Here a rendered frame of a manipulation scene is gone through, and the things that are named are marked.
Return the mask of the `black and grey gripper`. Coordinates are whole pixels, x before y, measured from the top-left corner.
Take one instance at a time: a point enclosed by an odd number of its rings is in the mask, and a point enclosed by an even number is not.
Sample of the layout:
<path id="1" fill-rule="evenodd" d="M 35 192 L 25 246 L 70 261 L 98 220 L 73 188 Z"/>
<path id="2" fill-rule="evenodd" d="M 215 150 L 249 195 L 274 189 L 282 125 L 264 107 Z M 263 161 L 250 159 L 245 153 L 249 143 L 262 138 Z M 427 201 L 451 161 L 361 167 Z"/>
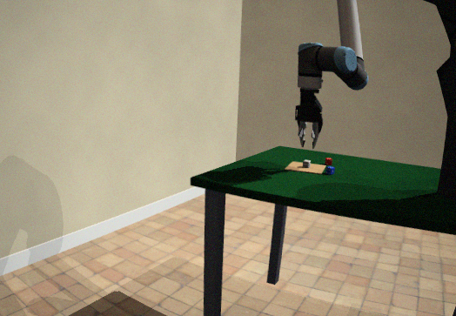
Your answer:
<path id="1" fill-rule="evenodd" d="M 298 131 L 298 136 L 300 136 L 299 138 L 302 147 L 304 147 L 305 143 L 305 128 L 307 127 L 306 122 L 312 123 L 312 149 L 314 149 L 318 141 L 319 133 L 321 132 L 321 128 L 323 125 L 322 113 L 319 112 L 320 109 L 314 102 L 313 92 L 319 93 L 319 90 L 307 91 L 305 89 L 300 89 L 300 105 L 296 105 L 295 112 L 295 120 L 298 121 L 298 129 L 300 129 L 301 127 L 301 129 Z"/>

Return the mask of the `peach flat mat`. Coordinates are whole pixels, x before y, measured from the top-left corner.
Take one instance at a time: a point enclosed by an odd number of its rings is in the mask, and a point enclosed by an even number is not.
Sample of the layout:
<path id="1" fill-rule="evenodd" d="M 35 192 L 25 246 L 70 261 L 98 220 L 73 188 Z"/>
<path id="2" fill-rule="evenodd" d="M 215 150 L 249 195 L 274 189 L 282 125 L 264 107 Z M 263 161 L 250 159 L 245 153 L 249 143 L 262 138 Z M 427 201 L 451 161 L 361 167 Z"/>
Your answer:
<path id="1" fill-rule="evenodd" d="M 314 174 L 322 174 L 323 170 L 326 168 L 326 165 L 315 165 L 311 164 L 311 167 L 304 168 L 303 163 L 300 162 L 291 162 L 285 170 L 287 171 L 300 171 Z"/>

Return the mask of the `blue die with white pips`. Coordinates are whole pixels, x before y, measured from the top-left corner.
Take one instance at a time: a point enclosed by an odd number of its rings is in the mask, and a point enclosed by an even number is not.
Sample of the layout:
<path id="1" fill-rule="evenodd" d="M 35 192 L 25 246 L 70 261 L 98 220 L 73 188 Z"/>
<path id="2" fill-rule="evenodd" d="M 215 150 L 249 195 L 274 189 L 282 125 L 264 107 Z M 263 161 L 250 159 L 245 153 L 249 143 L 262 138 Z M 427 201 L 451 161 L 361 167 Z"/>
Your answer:
<path id="1" fill-rule="evenodd" d="M 332 174 L 334 174 L 334 171 L 335 171 L 335 167 L 328 166 L 328 167 L 326 167 L 325 174 L 332 175 Z"/>

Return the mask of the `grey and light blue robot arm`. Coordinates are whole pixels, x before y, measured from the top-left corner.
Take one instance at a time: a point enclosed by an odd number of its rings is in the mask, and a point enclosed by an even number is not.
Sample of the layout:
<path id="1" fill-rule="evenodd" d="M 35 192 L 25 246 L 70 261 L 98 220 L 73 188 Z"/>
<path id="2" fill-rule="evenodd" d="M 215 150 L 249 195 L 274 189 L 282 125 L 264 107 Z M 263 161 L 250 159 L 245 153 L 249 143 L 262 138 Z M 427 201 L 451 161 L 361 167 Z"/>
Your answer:
<path id="1" fill-rule="evenodd" d="M 437 6 L 451 45 L 451 56 L 456 51 L 456 0 L 424 1 Z M 357 2 L 337 0 L 337 4 L 341 46 L 325 47 L 319 43 L 306 43 L 298 47 L 298 87 L 301 89 L 321 89 L 322 71 L 334 72 L 355 91 L 363 89 L 368 83 Z"/>

